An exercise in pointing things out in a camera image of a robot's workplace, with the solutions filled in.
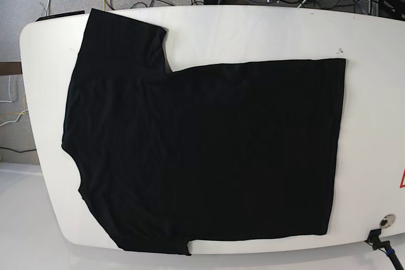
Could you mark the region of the black T-shirt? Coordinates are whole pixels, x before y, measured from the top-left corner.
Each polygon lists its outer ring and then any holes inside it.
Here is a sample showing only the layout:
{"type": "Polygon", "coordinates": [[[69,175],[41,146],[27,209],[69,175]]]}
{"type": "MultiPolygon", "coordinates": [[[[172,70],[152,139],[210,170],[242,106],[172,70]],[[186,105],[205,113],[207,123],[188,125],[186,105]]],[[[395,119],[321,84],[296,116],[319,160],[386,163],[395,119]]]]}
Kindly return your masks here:
{"type": "Polygon", "coordinates": [[[346,61],[167,71],[162,27],[90,12],[62,149],[123,250],[188,255],[194,240],[325,235],[346,61]]]}

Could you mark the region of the red warning triangle sticker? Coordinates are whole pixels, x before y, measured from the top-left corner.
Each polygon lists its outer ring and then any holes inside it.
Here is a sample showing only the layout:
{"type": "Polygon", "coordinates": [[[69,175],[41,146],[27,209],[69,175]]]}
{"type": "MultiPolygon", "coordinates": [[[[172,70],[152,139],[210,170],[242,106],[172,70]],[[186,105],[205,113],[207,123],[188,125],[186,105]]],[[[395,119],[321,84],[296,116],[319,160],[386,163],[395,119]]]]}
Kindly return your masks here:
{"type": "Polygon", "coordinates": [[[400,185],[399,185],[399,188],[404,188],[404,187],[405,187],[405,170],[402,173],[401,182],[400,182],[400,185]]]}

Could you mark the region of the silver table grommet right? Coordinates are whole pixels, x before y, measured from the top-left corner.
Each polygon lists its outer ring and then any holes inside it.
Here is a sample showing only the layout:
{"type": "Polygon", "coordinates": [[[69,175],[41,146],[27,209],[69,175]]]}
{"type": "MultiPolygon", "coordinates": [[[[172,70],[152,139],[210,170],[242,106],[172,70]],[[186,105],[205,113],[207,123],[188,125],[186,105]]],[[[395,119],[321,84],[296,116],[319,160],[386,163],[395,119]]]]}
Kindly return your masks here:
{"type": "Polygon", "coordinates": [[[396,221],[396,215],[395,214],[388,214],[383,217],[383,219],[380,221],[379,227],[381,229],[386,229],[390,226],[392,226],[396,221]]]}

